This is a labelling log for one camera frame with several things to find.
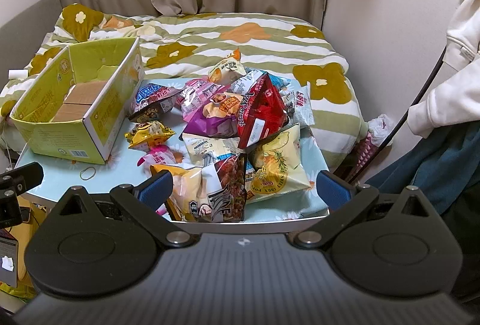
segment silver bolt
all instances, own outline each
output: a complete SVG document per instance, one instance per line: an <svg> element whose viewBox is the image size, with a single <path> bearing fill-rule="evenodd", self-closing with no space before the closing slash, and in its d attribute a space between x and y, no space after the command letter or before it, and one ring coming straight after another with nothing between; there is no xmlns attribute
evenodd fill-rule
<svg viewBox="0 0 480 325"><path fill-rule="evenodd" d="M322 241L322 235L316 231L304 231L297 235L300 242L304 244L318 244Z"/></svg>
<svg viewBox="0 0 480 325"><path fill-rule="evenodd" d="M171 231L166 237L166 240L172 244L184 244L190 240L190 234L181 230Z"/></svg>

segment white paper roll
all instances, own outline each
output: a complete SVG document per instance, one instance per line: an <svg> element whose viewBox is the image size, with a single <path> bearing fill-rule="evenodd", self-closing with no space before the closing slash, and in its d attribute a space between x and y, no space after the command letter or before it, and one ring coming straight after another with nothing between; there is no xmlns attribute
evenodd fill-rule
<svg viewBox="0 0 480 325"><path fill-rule="evenodd" d="M28 70L8 70L9 80L24 80L28 77Z"/></svg>

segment bed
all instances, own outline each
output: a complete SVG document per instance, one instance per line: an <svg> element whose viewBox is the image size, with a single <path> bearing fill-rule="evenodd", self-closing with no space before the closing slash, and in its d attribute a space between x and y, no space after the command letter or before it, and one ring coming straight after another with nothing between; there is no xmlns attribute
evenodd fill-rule
<svg viewBox="0 0 480 325"><path fill-rule="evenodd" d="M367 131L346 77L349 65L323 33L303 20L266 14L198 14L180 17L104 14L81 4L65 7L27 65L0 95L3 121L33 79L64 46L87 40L137 36L147 79L202 77L237 47L244 66L310 83L313 134L330 170Z"/></svg>

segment white sweatshirt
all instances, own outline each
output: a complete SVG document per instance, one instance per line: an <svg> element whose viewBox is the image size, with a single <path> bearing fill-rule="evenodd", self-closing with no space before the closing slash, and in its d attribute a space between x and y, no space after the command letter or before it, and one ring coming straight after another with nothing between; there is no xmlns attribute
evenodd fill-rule
<svg viewBox="0 0 480 325"><path fill-rule="evenodd" d="M427 138L436 127L480 120L480 0L460 0L443 62L458 71L409 109L407 124Z"/></svg>

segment sleeve cuff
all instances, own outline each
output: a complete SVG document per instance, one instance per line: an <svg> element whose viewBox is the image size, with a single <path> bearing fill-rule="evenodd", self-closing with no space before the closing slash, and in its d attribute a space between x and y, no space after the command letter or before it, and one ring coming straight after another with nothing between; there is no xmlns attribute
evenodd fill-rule
<svg viewBox="0 0 480 325"><path fill-rule="evenodd" d="M409 116L406 120L410 131L415 135L420 135L423 138L428 138L430 133L434 130L429 115L427 102L421 102L409 109Z"/></svg>

